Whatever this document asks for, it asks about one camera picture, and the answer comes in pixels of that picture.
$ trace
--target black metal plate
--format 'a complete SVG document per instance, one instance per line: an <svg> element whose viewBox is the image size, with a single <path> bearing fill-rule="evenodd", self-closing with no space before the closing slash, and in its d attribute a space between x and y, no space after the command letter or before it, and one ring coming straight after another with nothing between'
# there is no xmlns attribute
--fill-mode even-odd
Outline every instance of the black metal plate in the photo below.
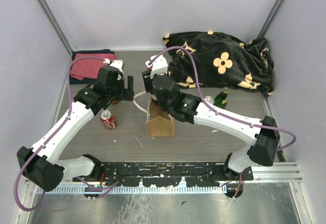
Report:
<svg viewBox="0 0 326 224"><path fill-rule="evenodd" d="M182 177L185 177L187 187L219 186L219 181L229 181L222 171L223 164L215 162L103 162L105 185L111 185L116 181L126 187L139 186L142 179L143 185L157 187L179 185ZM254 179L251 167L243 172L246 181ZM94 179L84 177L87 182Z"/></svg>

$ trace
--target brown paper bag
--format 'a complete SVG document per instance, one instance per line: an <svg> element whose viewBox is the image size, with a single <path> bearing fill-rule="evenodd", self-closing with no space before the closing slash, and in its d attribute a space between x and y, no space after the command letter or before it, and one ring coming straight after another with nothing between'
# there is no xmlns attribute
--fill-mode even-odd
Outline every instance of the brown paper bag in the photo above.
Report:
<svg viewBox="0 0 326 224"><path fill-rule="evenodd" d="M158 104L152 102L151 96L148 100L147 114L147 136L175 136L174 121L167 112L160 109Z"/></svg>

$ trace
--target white wall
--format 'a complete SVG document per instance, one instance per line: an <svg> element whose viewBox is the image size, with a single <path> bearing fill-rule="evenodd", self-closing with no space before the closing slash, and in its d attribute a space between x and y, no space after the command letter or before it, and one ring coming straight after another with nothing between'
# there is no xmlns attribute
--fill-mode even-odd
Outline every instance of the white wall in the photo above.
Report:
<svg viewBox="0 0 326 224"><path fill-rule="evenodd" d="M318 223L326 219L326 0L286 0L266 37L275 62L278 125L297 134L297 161Z"/></svg>
<svg viewBox="0 0 326 224"><path fill-rule="evenodd" d="M36 0L0 3L0 222L12 223L16 153L49 129L69 54Z"/></svg>
<svg viewBox="0 0 326 224"><path fill-rule="evenodd" d="M184 31L257 37L275 0L47 0L76 49L163 48Z"/></svg>

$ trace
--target soda can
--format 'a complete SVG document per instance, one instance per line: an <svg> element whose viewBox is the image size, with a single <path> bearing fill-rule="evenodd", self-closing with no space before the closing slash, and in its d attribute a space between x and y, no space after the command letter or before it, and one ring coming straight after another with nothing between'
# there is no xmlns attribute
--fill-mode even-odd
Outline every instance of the soda can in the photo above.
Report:
<svg viewBox="0 0 326 224"><path fill-rule="evenodd" d="M103 122L104 126L110 130L116 128L116 126L118 124L112 111L109 109L102 111L102 113L100 115L100 120Z"/></svg>
<svg viewBox="0 0 326 224"><path fill-rule="evenodd" d="M212 105L214 105L214 99L211 96L206 96L205 101L212 104Z"/></svg>

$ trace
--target silver can top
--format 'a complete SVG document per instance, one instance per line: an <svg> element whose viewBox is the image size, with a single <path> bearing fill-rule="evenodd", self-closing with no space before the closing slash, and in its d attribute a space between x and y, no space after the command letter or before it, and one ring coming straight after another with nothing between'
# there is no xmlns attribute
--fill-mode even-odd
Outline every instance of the silver can top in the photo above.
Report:
<svg viewBox="0 0 326 224"><path fill-rule="evenodd" d="M111 110L103 110L101 113L101 119L108 120L112 116Z"/></svg>
<svg viewBox="0 0 326 224"><path fill-rule="evenodd" d="M213 104L213 105L214 105L214 99L213 99L213 97L211 97L211 96L206 96L206 97L205 97L205 101L208 102L208 103L210 103L210 104Z"/></svg>

